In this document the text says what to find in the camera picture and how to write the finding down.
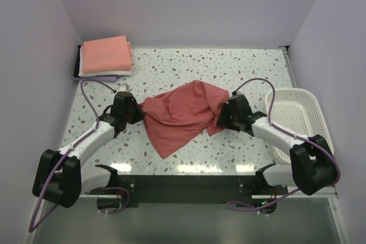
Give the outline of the red t-shirt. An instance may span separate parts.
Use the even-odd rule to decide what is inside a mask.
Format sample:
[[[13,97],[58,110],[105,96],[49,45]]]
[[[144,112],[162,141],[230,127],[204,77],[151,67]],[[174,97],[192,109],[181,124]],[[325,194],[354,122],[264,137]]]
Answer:
[[[224,128],[217,122],[228,98],[227,90],[197,80],[147,97],[140,108],[146,114],[146,134],[158,155],[169,157],[204,130],[210,136],[221,132]]]

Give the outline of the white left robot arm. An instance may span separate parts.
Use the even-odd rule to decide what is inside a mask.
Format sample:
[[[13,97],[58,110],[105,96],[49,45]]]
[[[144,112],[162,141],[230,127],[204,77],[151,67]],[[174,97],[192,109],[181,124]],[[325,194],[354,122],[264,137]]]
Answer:
[[[133,94],[119,91],[113,104],[78,140],[56,151],[47,149],[40,157],[32,193],[40,199],[65,208],[75,204],[81,194],[101,189],[112,194],[118,189],[116,169],[97,164],[91,171],[82,167],[103,146],[123,132],[128,124],[145,117]]]

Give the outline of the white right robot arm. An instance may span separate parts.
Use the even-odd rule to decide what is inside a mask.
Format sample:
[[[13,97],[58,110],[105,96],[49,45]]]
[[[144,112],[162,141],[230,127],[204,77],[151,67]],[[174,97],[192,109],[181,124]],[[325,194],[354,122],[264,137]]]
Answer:
[[[255,188],[268,194],[277,185],[292,185],[306,195],[338,183],[341,172],[327,140],[321,135],[306,137],[277,125],[272,120],[275,99],[268,112],[253,112],[247,98],[234,93],[222,104],[217,125],[263,139],[290,157],[290,164],[272,164],[260,169]]]

